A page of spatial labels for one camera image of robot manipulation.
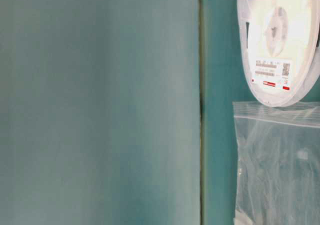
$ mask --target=barcode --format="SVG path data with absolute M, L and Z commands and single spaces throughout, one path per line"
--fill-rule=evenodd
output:
M 271 76 L 274 77 L 275 74 L 272 72 L 266 72 L 266 71 L 255 71 L 255 74 L 260 74 L 260 75 L 266 75 L 266 76 Z
M 289 72 L 290 72 L 290 64 L 284 63 L 283 70 L 282 70 L 282 76 L 289 76 Z
M 257 67 L 276 69 L 277 65 L 256 63 Z

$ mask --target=transparent plastic bag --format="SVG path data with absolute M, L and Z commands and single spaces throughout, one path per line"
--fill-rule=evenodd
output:
M 320 103 L 235 102 L 235 225 L 320 224 Z

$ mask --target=tape reel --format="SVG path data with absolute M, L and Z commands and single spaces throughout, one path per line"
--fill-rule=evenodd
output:
M 320 75 L 320 0 L 238 0 L 243 68 L 269 107 L 301 100 Z

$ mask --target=teal surface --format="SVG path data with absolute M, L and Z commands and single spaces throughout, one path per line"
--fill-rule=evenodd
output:
M 198 0 L 0 16 L 0 224 L 200 224 Z
M 237 0 L 201 0 L 204 67 L 203 224 L 233 225 L 237 141 L 232 102 L 254 101 L 242 67 Z M 320 81 L 303 99 L 320 101 Z

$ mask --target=qr code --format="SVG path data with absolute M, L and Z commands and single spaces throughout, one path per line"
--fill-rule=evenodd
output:
M 282 70 L 282 76 L 289 76 L 289 71 L 290 71 L 290 64 L 284 63 L 283 70 Z

